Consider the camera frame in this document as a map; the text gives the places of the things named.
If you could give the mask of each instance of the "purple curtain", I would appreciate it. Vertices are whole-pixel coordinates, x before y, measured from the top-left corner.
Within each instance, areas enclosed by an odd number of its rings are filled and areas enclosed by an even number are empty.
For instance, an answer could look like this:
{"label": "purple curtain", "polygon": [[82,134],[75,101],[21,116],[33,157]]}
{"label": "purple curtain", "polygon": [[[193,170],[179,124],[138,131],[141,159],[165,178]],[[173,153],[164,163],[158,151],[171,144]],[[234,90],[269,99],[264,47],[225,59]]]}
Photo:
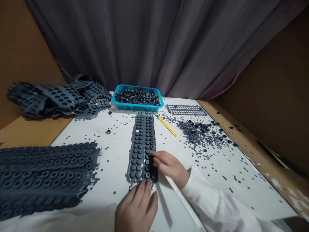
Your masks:
{"label": "purple curtain", "polygon": [[307,0],[26,0],[67,82],[212,99]]}

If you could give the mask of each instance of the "white table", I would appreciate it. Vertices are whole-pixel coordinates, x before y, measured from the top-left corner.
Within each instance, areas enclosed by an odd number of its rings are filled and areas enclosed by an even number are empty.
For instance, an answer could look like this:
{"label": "white table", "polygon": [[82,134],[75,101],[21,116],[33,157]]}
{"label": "white table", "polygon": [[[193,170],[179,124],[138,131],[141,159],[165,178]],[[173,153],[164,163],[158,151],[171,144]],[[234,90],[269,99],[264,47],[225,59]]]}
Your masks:
{"label": "white table", "polygon": [[[166,97],[163,100],[165,105],[198,105],[195,100]],[[123,199],[130,186],[125,174],[128,168],[132,130],[135,122],[132,117],[137,113],[120,111],[112,104],[109,110],[99,112],[97,118],[85,121],[72,120],[54,140],[52,146],[96,141],[98,148],[102,147],[103,152],[103,155],[98,157],[99,167],[96,170],[98,173],[96,177],[100,180],[95,186],[89,186],[89,188],[92,187],[92,190],[82,198],[81,204],[75,208],[62,211],[83,214],[114,202],[118,204]],[[163,113],[169,114],[165,106],[154,115],[162,115]],[[193,122],[201,119],[203,123],[207,124],[212,121],[210,116],[183,117],[185,120],[192,120]],[[214,187],[224,193],[231,194],[249,208],[253,207],[253,212],[262,214],[268,220],[297,215],[271,184],[267,180],[264,181],[260,172],[238,148],[231,144],[229,148],[213,149],[210,147],[205,154],[215,153],[216,155],[211,157],[210,160],[204,160],[203,156],[198,159],[195,152],[183,144],[185,138],[182,136],[181,130],[173,123],[168,123],[168,125],[177,134],[177,137],[173,136],[154,117],[157,151],[165,150],[173,154],[187,169],[192,165],[199,164],[200,171]],[[110,134],[105,133],[108,129],[111,130]],[[220,127],[215,126],[213,129],[218,132]],[[241,183],[234,180],[234,175]],[[151,231],[197,231],[194,221],[164,176],[159,175],[159,182],[155,184],[154,190],[158,191],[159,205]]]}

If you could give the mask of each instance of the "pile of rubber pieces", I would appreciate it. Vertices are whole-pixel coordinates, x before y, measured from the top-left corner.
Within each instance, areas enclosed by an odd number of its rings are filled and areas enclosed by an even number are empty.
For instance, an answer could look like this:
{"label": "pile of rubber pieces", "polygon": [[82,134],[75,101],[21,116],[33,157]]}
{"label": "pile of rubber pieces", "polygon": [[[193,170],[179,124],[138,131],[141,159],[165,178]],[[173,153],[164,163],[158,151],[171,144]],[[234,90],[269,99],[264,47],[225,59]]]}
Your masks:
{"label": "pile of rubber pieces", "polygon": [[8,100],[19,106],[26,119],[75,115],[76,119],[95,118],[99,111],[110,107],[111,94],[90,76],[79,74],[67,84],[33,86],[28,82],[14,83]]}

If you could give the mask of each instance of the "right hand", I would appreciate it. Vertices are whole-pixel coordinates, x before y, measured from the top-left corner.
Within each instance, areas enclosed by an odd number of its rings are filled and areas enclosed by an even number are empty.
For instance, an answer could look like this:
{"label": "right hand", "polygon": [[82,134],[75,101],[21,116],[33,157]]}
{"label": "right hand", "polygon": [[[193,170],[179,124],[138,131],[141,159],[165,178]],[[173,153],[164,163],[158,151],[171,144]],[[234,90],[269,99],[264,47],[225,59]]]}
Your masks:
{"label": "right hand", "polygon": [[179,189],[186,186],[190,174],[178,159],[166,151],[151,151],[150,154],[154,157],[154,166],[158,167],[164,175],[172,178]]}

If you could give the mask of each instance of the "cardboard wall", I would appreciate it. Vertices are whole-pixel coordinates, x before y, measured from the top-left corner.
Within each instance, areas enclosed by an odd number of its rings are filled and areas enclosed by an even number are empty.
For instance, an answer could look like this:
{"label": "cardboard wall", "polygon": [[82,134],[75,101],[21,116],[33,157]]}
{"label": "cardboard wall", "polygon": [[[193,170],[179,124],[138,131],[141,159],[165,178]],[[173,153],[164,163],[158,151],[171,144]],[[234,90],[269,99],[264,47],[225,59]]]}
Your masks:
{"label": "cardboard wall", "polygon": [[34,85],[65,83],[24,0],[0,1],[0,129],[19,117],[18,106],[6,99],[13,81]]}
{"label": "cardboard wall", "polygon": [[251,61],[216,102],[309,176],[309,7]]}

